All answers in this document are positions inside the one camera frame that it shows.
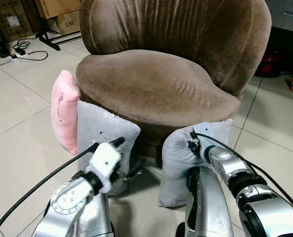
gray pillow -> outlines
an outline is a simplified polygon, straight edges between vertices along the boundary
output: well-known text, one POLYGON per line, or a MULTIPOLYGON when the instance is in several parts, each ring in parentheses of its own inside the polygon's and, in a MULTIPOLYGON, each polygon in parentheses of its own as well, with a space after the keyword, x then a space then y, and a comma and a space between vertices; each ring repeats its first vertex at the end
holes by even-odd
MULTIPOLYGON (((222 122, 208 123, 214 138, 227 144, 232 119, 222 122)), ((190 168, 196 166, 209 166, 203 163, 188 147, 188 134, 193 131, 193 125, 177 129, 165 140, 162 149, 162 178, 159 193, 159 206, 176 207, 186 204, 188 189, 186 187, 187 174, 190 168)), ((203 139, 204 143, 217 145, 203 139)))
MULTIPOLYGON (((124 120, 103 108, 83 101, 77 103, 77 146, 78 153, 85 151, 95 142, 110 142, 118 137, 123 137, 125 142, 117 150, 122 153, 119 171, 124 175, 129 172, 130 153, 136 138, 140 133, 140 128, 136 124, 124 120)), ((87 153, 78 162, 78 168, 85 171, 91 153, 87 153)), ((119 195, 128 187, 127 182, 118 179, 109 195, 119 195)))

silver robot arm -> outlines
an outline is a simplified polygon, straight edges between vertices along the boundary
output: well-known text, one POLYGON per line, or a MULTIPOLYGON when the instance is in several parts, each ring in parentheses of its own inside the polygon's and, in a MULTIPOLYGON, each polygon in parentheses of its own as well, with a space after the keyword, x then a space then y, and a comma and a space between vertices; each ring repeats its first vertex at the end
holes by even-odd
POLYGON ((247 237, 278 237, 293 233, 293 207, 234 153, 213 147, 208 157, 236 199, 247 237))
POLYGON ((120 138, 100 144, 86 173, 54 192, 33 237, 113 237, 106 193, 121 159, 116 146, 122 142, 120 138))
MULTIPOLYGON (((267 182, 243 159, 218 143, 197 136, 198 133, 213 137, 207 123, 198 124, 190 133, 189 147, 205 163, 213 166, 231 191, 246 236, 293 236, 292 205, 268 187, 267 182)), ((187 187, 193 198, 186 211, 185 227, 188 230, 185 237, 215 236, 212 233, 233 236, 224 195, 213 171, 207 167, 191 169, 187 187)))

pink pillow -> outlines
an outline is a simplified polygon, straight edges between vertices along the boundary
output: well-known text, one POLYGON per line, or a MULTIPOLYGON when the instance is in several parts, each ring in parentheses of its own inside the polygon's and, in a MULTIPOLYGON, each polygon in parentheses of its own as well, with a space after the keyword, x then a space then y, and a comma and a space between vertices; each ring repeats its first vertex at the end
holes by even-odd
POLYGON ((52 88, 51 119, 56 138, 71 154, 77 154, 77 102, 80 94, 73 75, 62 70, 52 88))

black cable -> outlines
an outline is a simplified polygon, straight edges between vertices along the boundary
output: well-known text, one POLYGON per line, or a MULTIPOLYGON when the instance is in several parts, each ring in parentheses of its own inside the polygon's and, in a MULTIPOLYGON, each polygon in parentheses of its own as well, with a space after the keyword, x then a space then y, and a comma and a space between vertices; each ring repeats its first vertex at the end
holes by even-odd
POLYGON ((252 162, 244 159, 240 154, 238 154, 235 150, 233 150, 232 148, 230 148, 229 146, 227 146, 226 144, 218 141, 217 139, 213 138, 213 137, 210 137, 208 135, 205 135, 205 134, 201 134, 201 133, 194 133, 194 135, 196 136, 201 136, 201 137, 206 137, 220 145, 222 145, 223 147, 227 148, 228 150, 230 150, 231 152, 233 152, 238 158, 240 158, 241 160, 243 160, 247 165, 249 166, 253 166, 255 167, 256 169, 258 169, 260 172, 262 172, 276 187, 279 191, 281 191, 281 193, 287 198, 287 200, 290 202, 290 204, 293 206, 293 199, 291 198, 291 196, 289 196, 287 194, 287 192, 282 188, 280 187, 280 185, 266 172, 264 171, 262 168, 258 167, 257 165, 253 164, 252 162))
POLYGON ((43 180, 41 180, 37 185, 35 185, 32 189, 30 189, 25 195, 23 195, 0 219, 0 226, 4 223, 4 221, 9 217, 9 215, 24 201, 26 200, 31 194, 33 194, 38 188, 40 188, 45 182, 47 182, 51 177, 53 177, 55 174, 60 172, 62 169, 67 167, 69 164, 73 163, 74 161, 80 159, 83 155, 85 155, 88 152, 95 152, 98 143, 94 143, 92 146, 87 148, 84 152, 78 154, 73 159, 69 160, 68 162, 61 165, 59 168, 51 172, 49 175, 47 175, 43 180))
POLYGON ((34 51, 31 53, 28 53, 27 55, 33 54, 33 53, 46 53, 46 56, 42 59, 35 59, 35 58, 22 58, 22 57, 17 57, 16 58, 20 58, 20 59, 25 59, 25 60, 32 60, 32 61, 42 61, 45 60, 48 57, 48 52, 47 51, 43 51, 43 50, 39 50, 39 51, 34 51))
POLYGON ((26 49, 31 44, 29 41, 26 41, 26 40, 34 40, 34 39, 37 39, 37 37, 35 37, 35 38, 27 38, 25 36, 25 38, 19 39, 17 41, 17 43, 15 45, 13 45, 12 48, 15 49, 15 50, 18 49, 18 48, 20 48, 20 49, 26 49))

chair backrest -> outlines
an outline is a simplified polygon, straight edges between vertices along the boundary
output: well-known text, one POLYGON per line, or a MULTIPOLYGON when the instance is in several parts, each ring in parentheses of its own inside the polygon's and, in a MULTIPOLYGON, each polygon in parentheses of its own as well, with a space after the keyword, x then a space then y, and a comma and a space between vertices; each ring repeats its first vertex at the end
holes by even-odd
POLYGON ((81 34, 91 54, 171 53, 203 66, 217 86, 232 94, 254 73, 270 25, 264 0, 84 0, 80 9, 81 34), (233 66, 246 60, 242 67, 248 70, 239 75, 244 79, 232 88, 238 77, 233 66))

